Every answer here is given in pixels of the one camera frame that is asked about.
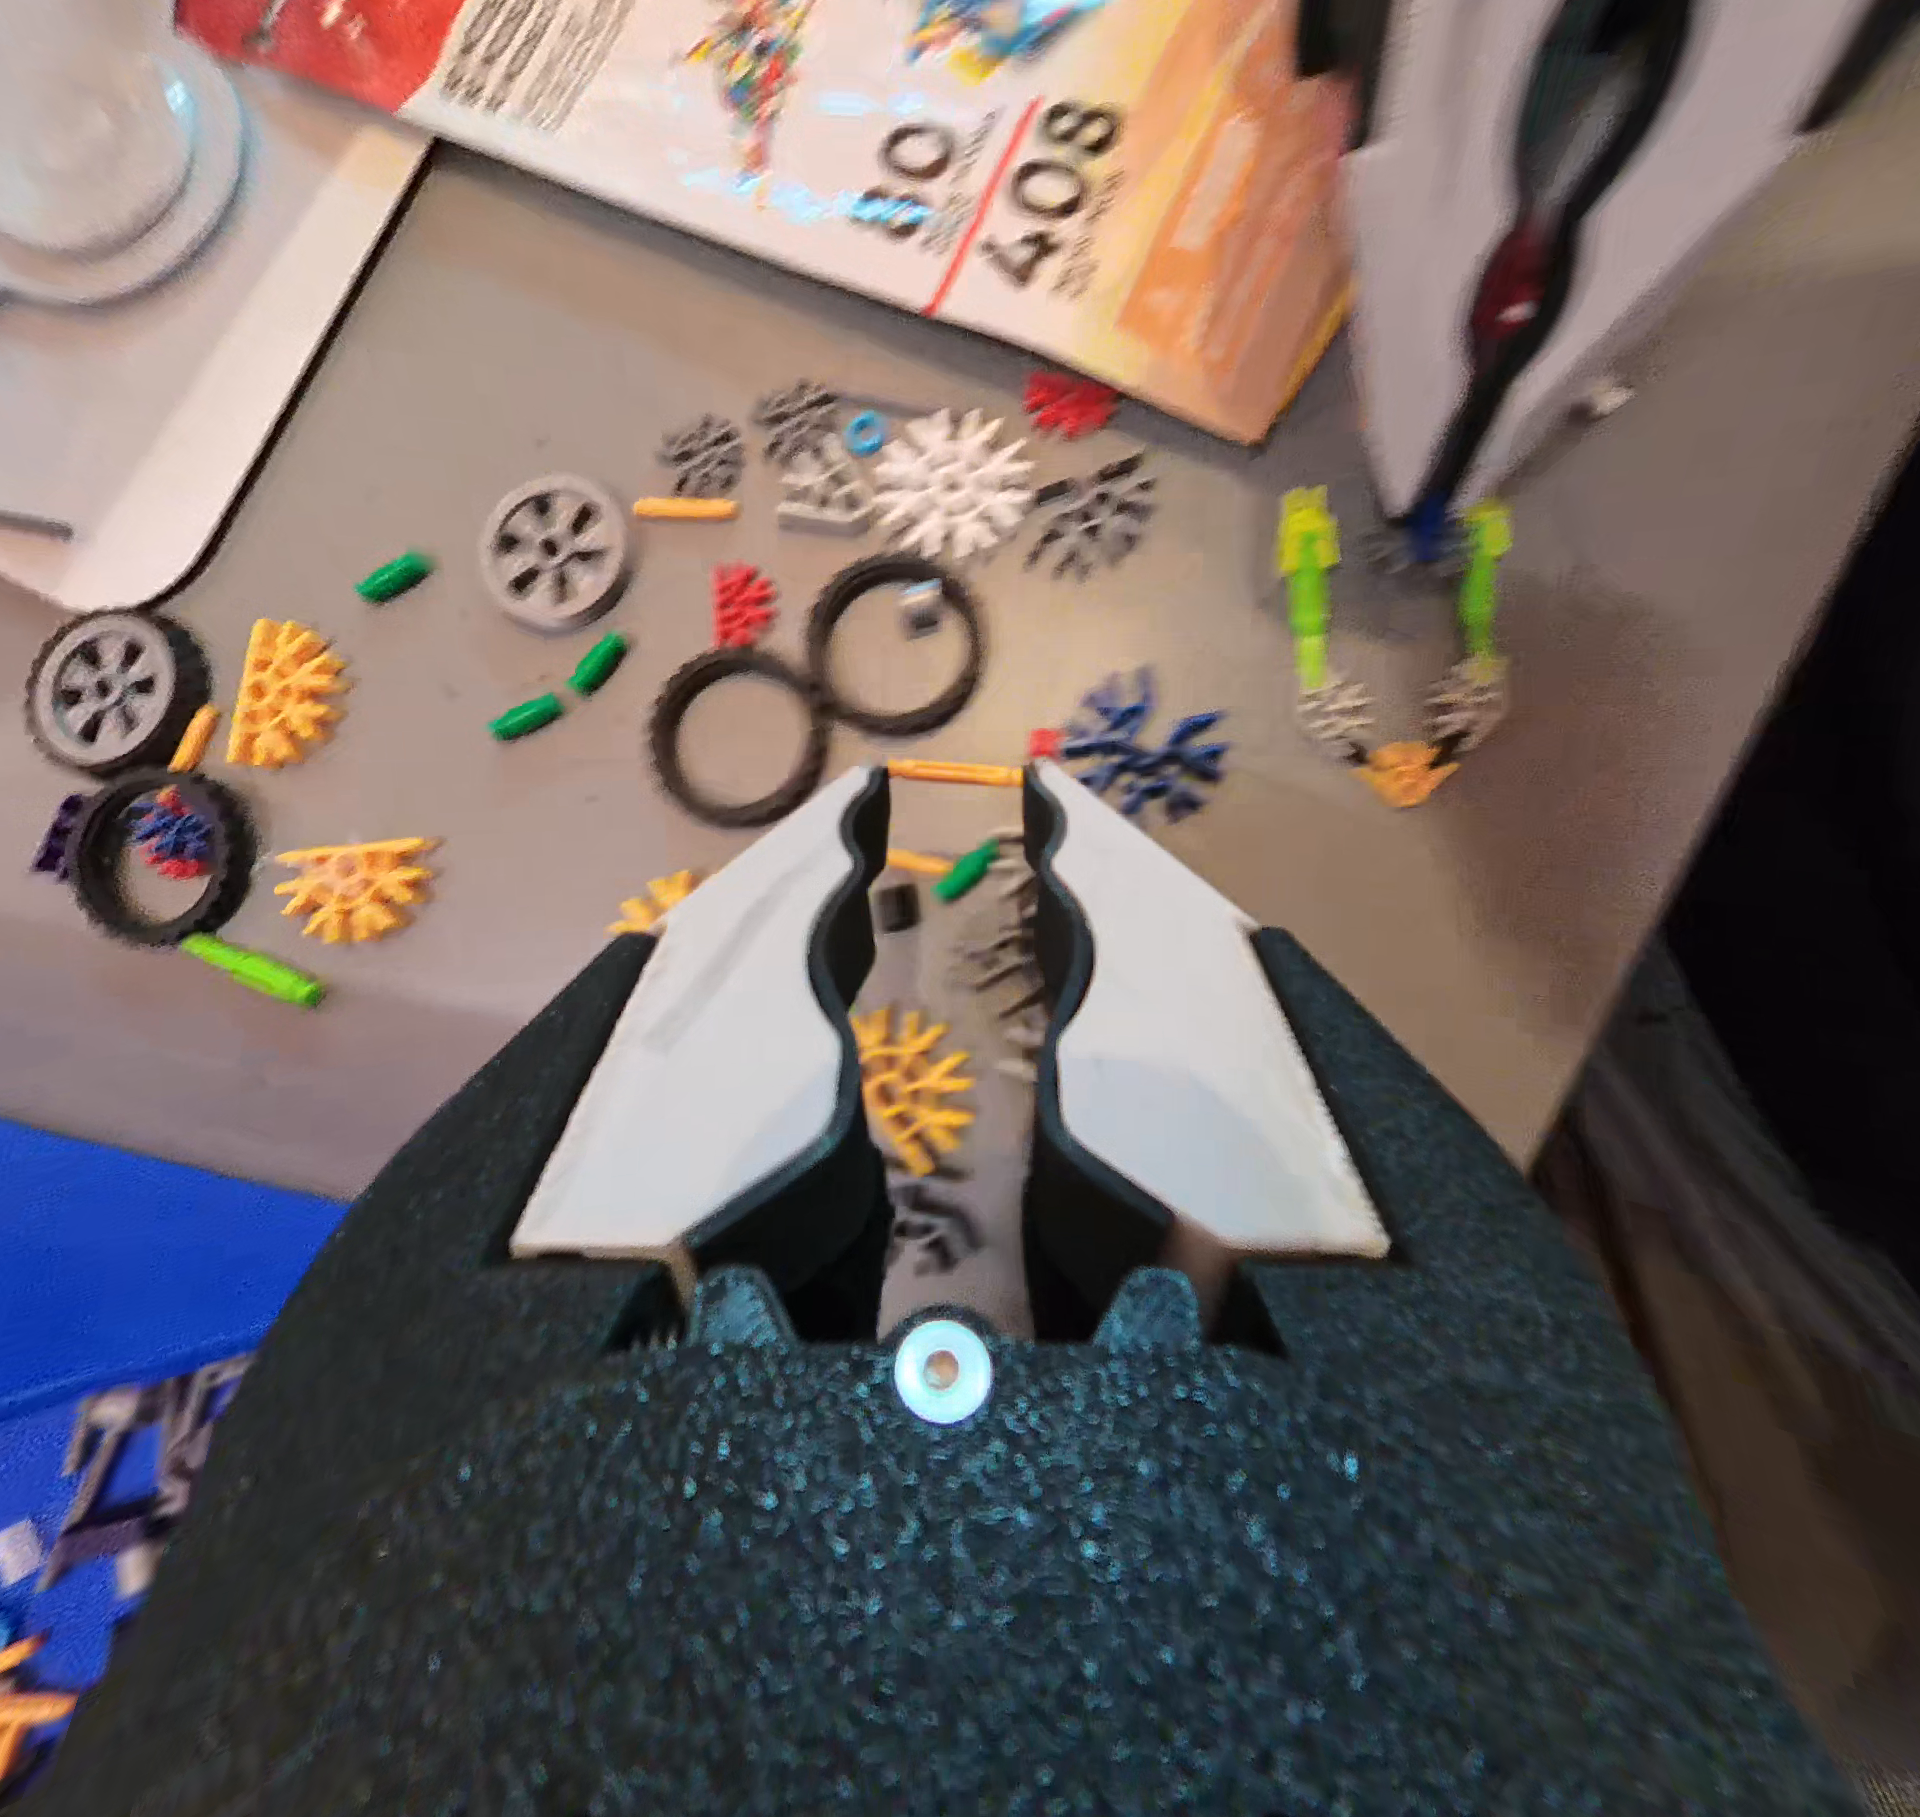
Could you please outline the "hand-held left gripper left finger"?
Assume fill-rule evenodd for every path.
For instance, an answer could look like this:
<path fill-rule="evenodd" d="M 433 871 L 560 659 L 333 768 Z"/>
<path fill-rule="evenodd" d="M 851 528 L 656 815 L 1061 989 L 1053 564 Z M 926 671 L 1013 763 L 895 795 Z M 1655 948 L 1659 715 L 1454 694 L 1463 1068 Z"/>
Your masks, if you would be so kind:
<path fill-rule="evenodd" d="M 873 961 L 869 891 L 890 780 L 826 782 L 668 909 L 512 1229 L 511 1253 L 712 1262 L 793 1199 L 790 1253 L 861 1226 L 871 1164 L 851 1006 Z"/>

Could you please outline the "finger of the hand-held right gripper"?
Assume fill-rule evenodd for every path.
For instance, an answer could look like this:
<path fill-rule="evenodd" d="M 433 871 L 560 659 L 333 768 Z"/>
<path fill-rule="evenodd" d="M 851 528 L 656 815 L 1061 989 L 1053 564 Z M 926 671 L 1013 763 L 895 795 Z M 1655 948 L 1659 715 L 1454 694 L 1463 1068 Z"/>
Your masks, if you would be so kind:
<path fill-rule="evenodd" d="M 1549 0 L 1388 0 L 1363 141 L 1347 167 L 1349 363 L 1366 475 L 1406 515 L 1470 385 L 1465 314 L 1497 240 L 1500 124 Z"/>
<path fill-rule="evenodd" d="M 1693 30 L 1646 149 L 1587 240 L 1618 306 L 1618 362 L 1645 344 L 1715 240 L 1828 124 L 1915 19 L 1915 0 L 1693 0 Z M 1576 353 L 1528 372 L 1497 424 L 1470 385 L 1457 499 L 1475 501 L 1570 416 Z"/>

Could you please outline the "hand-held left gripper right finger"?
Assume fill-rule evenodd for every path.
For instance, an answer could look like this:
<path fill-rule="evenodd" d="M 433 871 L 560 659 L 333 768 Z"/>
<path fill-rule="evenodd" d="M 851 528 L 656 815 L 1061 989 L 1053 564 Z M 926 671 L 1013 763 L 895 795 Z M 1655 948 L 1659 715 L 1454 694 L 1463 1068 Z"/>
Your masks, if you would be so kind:
<path fill-rule="evenodd" d="M 1031 1147 L 1231 1260 L 1383 1260 L 1261 925 L 1064 765 L 1027 765 L 1022 835 L 1044 1008 Z"/>

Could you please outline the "blue plastic bin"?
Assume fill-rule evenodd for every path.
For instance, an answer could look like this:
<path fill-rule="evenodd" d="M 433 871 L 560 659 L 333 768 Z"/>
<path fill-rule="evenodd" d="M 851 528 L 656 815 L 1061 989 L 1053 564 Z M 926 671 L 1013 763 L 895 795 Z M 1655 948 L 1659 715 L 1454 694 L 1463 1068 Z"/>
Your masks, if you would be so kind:
<path fill-rule="evenodd" d="M 345 1209 L 4 1121 L 3 1412 L 253 1356 Z"/>

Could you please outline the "pile of toy pieces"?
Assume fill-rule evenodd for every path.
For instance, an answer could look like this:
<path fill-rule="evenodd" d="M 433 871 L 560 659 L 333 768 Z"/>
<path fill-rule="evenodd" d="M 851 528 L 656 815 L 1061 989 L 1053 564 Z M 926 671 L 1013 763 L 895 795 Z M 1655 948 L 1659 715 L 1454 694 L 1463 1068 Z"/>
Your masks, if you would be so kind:
<path fill-rule="evenodd" d="M 149 1381 L 4 1395 L 4 1804 L 104 1683 L 252 1362 L 244 1349 Z"/>

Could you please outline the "red connector with white rod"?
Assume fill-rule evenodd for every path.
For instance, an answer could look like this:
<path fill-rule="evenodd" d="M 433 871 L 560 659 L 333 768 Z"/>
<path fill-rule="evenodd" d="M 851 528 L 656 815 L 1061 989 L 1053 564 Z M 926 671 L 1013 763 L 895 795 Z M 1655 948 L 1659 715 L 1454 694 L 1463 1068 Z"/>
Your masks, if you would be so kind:
<path fill-rule="evenodd" d="M 1469 318 L 1474 385 L 1483 390 L 1483 416 L 1497 424 L 1510 398 L 1541 362 L 1576 353 L 1576 386 L 1566 414 L 1600 421 L 1618 414 L 1636 385 L 1618 373 L 1620 350 L 1611 344 L 1618 306 L 1603 272 L 1592 271 L 1587 224 L 1549 227 L 1533 215 L 1511 228 L 1485 258 Z"/>

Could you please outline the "black tyre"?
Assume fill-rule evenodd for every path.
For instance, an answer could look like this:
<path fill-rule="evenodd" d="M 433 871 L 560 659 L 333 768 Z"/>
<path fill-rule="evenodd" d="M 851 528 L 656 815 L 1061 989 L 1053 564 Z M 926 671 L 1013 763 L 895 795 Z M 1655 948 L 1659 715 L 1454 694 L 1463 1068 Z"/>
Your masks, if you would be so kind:
<path fill-rule="evenodd" d="M 711 798 L 686 776 L 682 762 L 682 733 L 690 708 L 733 677 L 781 688 L 795 702 L 803 717 L 802 754 L 793 768 L 776 789 L 745 802 Z M 690 819 L 721 832 L 762 832 L 798 810 L 824 776 L 829 711 L 819 685 L 778 654 L 754 647 L 707 650 L 680 665 L 659 688 L 645 747 L 659 786 Z"/>
<path fill-rule="evenodd" d="M 852 702 L 833 673 L 833 640 L 841 620 L 851 606 L 885 588 L 916 589 L 920 584 L 934 589 L 937 611 L 965 632 L 967 654 L 960 673 L 938 697 L 916 708 L 878 711 Z M 954 721 L 972 702 L 987 658 L 986 612 L 957 571 L 931 559 L 873 554 L 852 559 L 819 589 L 806 612 L 803 658 L 806 677 L 835 721 L 890 743 L 924 737 Z"/>
<path fill-rule="evenodd" d="M 153 917 L 130 891 L 130 858 L 148 833 L 179 823 L 200 832 L 188 860 L 196 894 L 171 917 Z M 244 906 L 259 854 L 257 825 L 237 791 L 200 774 L 131 768 L 114 776 L 83 808 L 67 843 L 67 884 L 79 913 L 108 941 L 143 950 L 173 950 L 188 937 L 214 937 Z"/>

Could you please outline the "lime green rod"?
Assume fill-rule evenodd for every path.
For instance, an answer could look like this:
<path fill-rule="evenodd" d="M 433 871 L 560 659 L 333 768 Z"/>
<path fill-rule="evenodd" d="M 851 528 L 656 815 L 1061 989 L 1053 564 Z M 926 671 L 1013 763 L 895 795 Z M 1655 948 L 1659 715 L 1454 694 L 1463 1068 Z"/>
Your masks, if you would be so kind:
<path fill-rule="evenodd" d="M 202 967 L 209 967 L 228 982 L 253 994 L 270 998 L 296 1011 L 317 1011 L 326 998 L 326 987 L 309 972 L 300 972 L 298 967 L 262 956 L 259 950 L 240 948 L 223 937 L 213 937 L 213 934 L 182 937 L 179 952 L 186 959 L 193 959 Z"/>

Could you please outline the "large black connector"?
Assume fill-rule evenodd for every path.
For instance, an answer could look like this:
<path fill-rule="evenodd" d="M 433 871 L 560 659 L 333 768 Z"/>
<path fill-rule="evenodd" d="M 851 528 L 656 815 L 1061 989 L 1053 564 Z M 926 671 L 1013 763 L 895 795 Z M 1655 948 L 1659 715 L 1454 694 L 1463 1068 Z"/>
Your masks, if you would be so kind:
<path fill-rule="evenodd" d="M 1088 582 L 1139 546 L 1153 506 L 1157 475 L 1144 449 L 1039 485 L 1029 505 L 1037 532 L 1022 568 L 1048 566 L 1053 580 Z"/>

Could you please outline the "grey wheel hub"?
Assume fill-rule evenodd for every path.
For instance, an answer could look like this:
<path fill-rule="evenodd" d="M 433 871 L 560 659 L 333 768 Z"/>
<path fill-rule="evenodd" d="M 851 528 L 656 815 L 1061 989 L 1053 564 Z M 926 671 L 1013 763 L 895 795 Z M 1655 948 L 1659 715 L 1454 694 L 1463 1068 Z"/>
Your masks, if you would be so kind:
<path fill-rule="evenodd" d="M 515 485 L 477 541 L 477 576 L 515 629 L 564 636 L 607 617 L 633 582 L 633 524 L 602 485 L 546 475 Z"/>

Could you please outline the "white snowflake connector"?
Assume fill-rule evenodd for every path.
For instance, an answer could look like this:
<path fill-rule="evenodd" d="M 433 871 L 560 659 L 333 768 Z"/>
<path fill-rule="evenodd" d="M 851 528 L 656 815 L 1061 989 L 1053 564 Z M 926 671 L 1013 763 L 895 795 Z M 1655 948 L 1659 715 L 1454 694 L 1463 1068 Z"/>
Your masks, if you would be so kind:
<path fill-rule="evenodd" d="M 896 551 L 960 564 L 1011 541 L 1035 506 L 1022 438 L 983 410 L 909 419 L 871 477 L 877 532 Z"/>

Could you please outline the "blue snowflake connector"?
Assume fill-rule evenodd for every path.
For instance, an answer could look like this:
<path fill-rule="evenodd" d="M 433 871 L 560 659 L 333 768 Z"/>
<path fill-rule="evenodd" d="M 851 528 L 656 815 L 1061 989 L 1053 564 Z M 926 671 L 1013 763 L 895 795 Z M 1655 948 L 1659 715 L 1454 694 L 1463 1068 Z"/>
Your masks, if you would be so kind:
<path fill-rule="evenodd" d="M 167 786 L 138 800 L 130 843 L 138 860 L 163 878 L 176 884 L 205 878 L 218 860 L 218 823 L 179 786 Z"/>

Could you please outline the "light grey fan connector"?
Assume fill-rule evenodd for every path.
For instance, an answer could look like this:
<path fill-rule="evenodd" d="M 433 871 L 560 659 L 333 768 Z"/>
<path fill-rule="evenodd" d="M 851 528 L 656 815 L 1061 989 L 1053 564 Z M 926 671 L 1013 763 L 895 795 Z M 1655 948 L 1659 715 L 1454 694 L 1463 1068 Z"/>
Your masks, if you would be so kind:
<path fill-rule="evenodd" d="M 816 442 L 789 458 L 776 524 L 803 536 L 869 536 L 873 493 L 837 442 Z"/>

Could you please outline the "grey wheel with tyre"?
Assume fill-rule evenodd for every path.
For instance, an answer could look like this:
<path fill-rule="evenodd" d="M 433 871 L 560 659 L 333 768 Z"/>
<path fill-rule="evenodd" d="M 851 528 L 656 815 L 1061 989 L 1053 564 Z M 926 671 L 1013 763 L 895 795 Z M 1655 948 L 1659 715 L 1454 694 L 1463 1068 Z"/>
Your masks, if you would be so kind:
<path fill-rule="evenodd" d="M 39 643 L 22 721 L 39 754 L 105 780 L 163 768 L 209 702 L 202 643 L 145 611 L 96 611 Z"/>

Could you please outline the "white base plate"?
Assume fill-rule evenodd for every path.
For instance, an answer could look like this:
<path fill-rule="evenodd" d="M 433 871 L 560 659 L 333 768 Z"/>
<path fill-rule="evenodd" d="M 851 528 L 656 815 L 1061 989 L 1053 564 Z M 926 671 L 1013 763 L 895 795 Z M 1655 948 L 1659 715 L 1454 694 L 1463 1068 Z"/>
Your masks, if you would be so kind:
<path fill-rule="evenodd" d="M 3 576 L 67 612 L 205 556 L 426 157 L 176 2 L 3 0 Z"/>

